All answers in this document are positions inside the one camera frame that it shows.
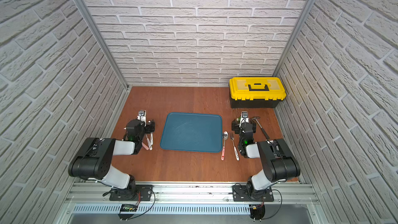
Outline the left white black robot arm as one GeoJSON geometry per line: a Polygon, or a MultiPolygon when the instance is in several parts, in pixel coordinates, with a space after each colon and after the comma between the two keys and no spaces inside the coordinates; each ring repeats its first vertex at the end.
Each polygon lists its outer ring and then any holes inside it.
{"type": "Polygon", "coordinates": [[[115,156],[136,155],[144,146],[144,136],[155,131],[153,120],[131,120],[122,140],[87,138],[69,164],[68,174],[83,180],[95,180],[116,190],[135,190],[132,175],[112,166],[115,156]]]}

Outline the fork with white Pochacco handle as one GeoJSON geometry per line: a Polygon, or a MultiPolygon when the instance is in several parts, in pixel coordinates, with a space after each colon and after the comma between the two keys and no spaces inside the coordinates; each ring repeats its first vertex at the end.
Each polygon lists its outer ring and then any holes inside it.
{"type": "Polygon", "coordinates": [[[234,142],[234,133],[232,131],[230,132],[230,139],[231,139],[232,144],[233,144],[235,158],[236,158],[237,161],[239,161],[239,155],[238,155],[237,147],[236,147],[235,142],[234,142]]]}

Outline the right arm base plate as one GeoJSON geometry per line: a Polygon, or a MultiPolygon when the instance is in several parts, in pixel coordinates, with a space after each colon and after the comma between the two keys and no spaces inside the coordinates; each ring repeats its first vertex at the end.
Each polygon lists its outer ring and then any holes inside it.
{"type": "Polygon", "coordinates": [[[271,188],[254,190],[252,186],[235,184],[232,186],[234,202],[273,202],[271,188]]]}

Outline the spoon with white Pochacco handle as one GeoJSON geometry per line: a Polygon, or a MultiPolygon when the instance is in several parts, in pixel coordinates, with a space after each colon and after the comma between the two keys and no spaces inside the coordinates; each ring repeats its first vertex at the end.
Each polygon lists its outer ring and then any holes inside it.
{"type": "Polygon", "coordinates": [[[146,134],[146,140],[147,140],[147,143],[148,143],[149,150],[152,150],[152,143],[151,143],[151,140],[150,140],[150,138],[149,138],[149,136],[147,134],[146,134]]]}

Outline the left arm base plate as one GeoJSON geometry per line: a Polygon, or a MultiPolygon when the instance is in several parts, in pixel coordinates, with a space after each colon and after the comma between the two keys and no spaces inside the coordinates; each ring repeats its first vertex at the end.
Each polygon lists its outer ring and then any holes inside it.
{"type": "Polygon", "coordinates": [[[153,195],[153,185],[138,184],[132,189],[112,189],[110,192],[110,201],[135,201],[138,202],[140,197],[141,201],[150,201],[153,195]]]}

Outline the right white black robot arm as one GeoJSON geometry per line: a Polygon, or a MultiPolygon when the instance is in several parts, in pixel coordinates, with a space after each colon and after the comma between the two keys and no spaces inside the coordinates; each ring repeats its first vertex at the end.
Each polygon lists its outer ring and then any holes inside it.
{"type": "Polygon", "coordinates": [[[252,198],[280,181],[296,178],[301,168],[284,139],[270,139],[259,122],[259,117],[239,117],[232,121],[232,131],[239,135],[238,148],[244,158],[259,158],[262,170],[247,181],[252,198]]]}

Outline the spoon with strawberry pink handle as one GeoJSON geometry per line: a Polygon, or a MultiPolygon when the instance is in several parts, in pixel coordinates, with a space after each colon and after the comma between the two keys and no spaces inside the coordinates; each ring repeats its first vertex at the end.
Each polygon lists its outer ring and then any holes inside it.
{"type": "Polygon", "coordinates": [[[225,159],[225,150],[226,150],[226,141],[229,137],[229,134],[227,131],[223,132],[222,138],[223,138],[223,147],[222,147],[222,153],[221,153],[221,160],[224,161],[225,159]]]}

